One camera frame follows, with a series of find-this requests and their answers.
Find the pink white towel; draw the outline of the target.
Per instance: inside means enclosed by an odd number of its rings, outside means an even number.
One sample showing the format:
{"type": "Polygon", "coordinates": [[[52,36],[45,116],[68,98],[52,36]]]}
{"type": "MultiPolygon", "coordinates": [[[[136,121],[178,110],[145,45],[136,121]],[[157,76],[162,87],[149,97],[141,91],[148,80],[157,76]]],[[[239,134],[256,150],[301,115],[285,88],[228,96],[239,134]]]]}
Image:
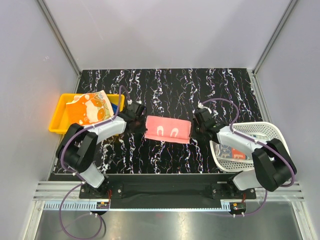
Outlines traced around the pink white towel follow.
{"type": "Polygon", "coordinates": [[[190,143],[191,121],[149,115],[145,127],[146,139],[177,144],[190,143]]]}

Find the multicolour rabbit letter towel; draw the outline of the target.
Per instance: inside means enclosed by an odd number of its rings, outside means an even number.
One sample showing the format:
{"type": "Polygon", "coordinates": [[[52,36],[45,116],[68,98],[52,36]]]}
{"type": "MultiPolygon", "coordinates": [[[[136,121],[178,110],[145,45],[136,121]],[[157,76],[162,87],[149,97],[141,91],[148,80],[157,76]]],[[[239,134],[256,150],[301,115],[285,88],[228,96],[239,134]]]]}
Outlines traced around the multicolour rabbit letter towel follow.
{"type": "Polygon", "coordinates": [[[252,153],[263,146],[256,138],[245,137],[234,133],[226,133],[221,137],[222,143],[215,143],[214,154],[217,159],[252,164],[252,153]]]}

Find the orange patterned towel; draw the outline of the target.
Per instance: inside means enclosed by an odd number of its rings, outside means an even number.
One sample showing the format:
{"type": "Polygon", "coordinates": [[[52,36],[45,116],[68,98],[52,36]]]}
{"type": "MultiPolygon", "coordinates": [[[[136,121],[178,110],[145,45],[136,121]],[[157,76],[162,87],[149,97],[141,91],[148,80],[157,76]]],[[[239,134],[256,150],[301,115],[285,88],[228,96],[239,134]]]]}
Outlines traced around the orange patterned towel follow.
{"type": "Polygon", "coordinates": [[[66,103],[66,113],[71,124],[92,125],[114,116],[109,98],[104,90],[75,95],[66,103]]]}

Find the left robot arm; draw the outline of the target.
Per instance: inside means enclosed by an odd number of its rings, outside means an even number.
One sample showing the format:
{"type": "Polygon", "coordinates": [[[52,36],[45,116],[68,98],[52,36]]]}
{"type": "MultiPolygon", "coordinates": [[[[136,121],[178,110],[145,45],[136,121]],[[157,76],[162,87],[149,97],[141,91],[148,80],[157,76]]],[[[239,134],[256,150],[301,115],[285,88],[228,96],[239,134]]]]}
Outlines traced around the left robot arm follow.
{"type": "Polygon", "coordinates": [[[97,198],[110,193],[108,178],[94,164],[97,144],[125,132],[144,133],[147,108],[139,102],[130,103],[123,111],[102,122],[87,126],[73,123],[69,126],[56,157],[61,166],[77,176],[97,198]]]}

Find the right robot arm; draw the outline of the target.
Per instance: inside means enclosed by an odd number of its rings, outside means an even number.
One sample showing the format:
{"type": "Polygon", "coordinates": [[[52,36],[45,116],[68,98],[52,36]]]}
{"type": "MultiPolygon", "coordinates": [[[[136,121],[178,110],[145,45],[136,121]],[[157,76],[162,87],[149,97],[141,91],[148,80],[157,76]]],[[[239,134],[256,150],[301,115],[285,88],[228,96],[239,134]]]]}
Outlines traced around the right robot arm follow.
{"type": "Polygon", "coordinates": [[[216,146],[230,147],[240,151],[253,163],[251,170],[238,170],[228,181],[227,192],[232,198],[239,198],[245,190],[262,187],[273,192],[279,187],[290,187],[295,183],[297,168],[284,143],[273,138],[259,140],[233,129],[230,124],[217,122],[206,108],[194,113],[194,136],[210,142],[215,156],[216,146]]]}

